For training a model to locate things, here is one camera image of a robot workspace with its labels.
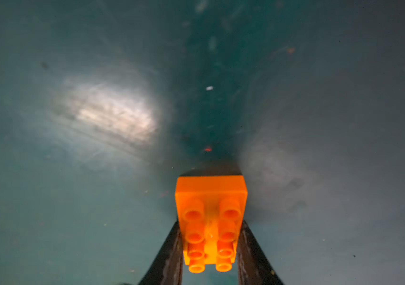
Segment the black plastic arm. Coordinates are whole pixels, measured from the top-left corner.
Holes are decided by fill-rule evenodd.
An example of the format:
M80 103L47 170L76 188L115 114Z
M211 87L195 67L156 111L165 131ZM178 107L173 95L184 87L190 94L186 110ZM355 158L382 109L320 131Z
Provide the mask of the black plastic arm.
M168 237L139 285L180 285L182 282L183 244L179 222Z
M237 244L239 285L284 285L243 221Z

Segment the orange lego brick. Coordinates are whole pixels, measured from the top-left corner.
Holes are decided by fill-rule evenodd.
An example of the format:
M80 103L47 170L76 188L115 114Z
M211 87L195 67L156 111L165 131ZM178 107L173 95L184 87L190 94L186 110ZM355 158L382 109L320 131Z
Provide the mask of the orange lego brick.
M231 270L246 202L242 175L177 179L177 214L190 272L203 272L212 264L220 272Z

